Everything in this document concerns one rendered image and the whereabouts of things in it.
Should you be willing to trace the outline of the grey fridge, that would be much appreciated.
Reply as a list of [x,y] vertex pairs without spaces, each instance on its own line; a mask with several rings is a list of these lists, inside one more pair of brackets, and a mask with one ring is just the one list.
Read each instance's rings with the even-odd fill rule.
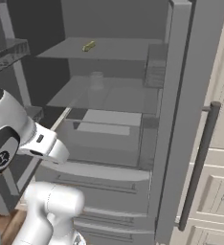
[[[137,78],[145,86],[146,60],[39,57],[69,37],[160,39],[168,45],[167,66],[151,169],[121,167],[149,173],[146,215],[154,227],[168,159],[169,138],[189,28],[190,0],[8,0],[14,34],[27,39],[31,53],[23,62],[31,101],[47,114],[57,114],[56,129],[76,107],[49,105],[73,76]],[[81,164],[109,166],[96,163]]]

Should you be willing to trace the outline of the grey glass fridge shelf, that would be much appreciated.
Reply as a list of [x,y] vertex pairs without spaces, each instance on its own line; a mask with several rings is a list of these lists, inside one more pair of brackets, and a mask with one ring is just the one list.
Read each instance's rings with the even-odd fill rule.
[[[82,47],[92,40],[96,42],[96,46],[84,52]],[[148,46],[162,43],[160,39],[69,37],[38,56],[144,61]]]
[[156,115],[161,97],[161,89],[145,87],[137,78],[104,78],[103,88],[95,90],[89,77],[73,76],[49,105]]

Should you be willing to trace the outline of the yellow butter stick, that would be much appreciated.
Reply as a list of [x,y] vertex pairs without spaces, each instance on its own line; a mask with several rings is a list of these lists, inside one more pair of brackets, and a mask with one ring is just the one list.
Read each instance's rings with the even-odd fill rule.
[[94,48],[96,46],[96,42],[94,40],[90,41],[89,43],[85,44],[83,47],[82,47],[82,50],[84,52],[88,52],[90,51],[92,48]]

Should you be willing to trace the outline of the clear crisper drawer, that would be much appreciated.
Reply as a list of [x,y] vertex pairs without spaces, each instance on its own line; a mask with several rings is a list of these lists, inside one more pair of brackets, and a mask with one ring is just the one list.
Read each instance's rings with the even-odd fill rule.
[[158,124],[150,114],[73,108],[56,132],[70,160],[148,170]]

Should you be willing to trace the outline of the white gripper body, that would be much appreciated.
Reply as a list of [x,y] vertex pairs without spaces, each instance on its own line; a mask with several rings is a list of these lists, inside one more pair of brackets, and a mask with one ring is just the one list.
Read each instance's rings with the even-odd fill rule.
[[48,158],[57,164],[65,164],[69,158],[69,150],[61,140],[56,140]]

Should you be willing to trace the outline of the cream drawer front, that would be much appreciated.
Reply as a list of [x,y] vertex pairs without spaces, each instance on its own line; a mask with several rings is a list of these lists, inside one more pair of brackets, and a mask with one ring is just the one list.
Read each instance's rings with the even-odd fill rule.
[[224,224],[224,167],[204,166],[190,218]]
[[174,231],[169,245],[224,245],[224,231],[191,225]]

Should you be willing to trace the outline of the pale translucent jar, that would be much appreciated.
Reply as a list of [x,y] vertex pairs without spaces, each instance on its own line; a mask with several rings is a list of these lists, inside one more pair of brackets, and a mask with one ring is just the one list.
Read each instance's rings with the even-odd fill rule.
[[90,87],[93,90],[100,90],[103,88],[103,73],[93,72],[90,75]]

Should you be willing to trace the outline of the grey fridge drawer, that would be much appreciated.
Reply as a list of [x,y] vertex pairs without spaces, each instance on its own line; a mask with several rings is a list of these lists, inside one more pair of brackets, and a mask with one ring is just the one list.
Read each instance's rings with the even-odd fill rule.
[[154,245],[154,227],[145,213],[86,208],[74,225],[88,245]]
[[132,215],[147,212],[147,171],[75,162],[56,165],[43,161],[35,173],[35,180],[80,189],[85,195],[85,207],[89,210],[127,212]]

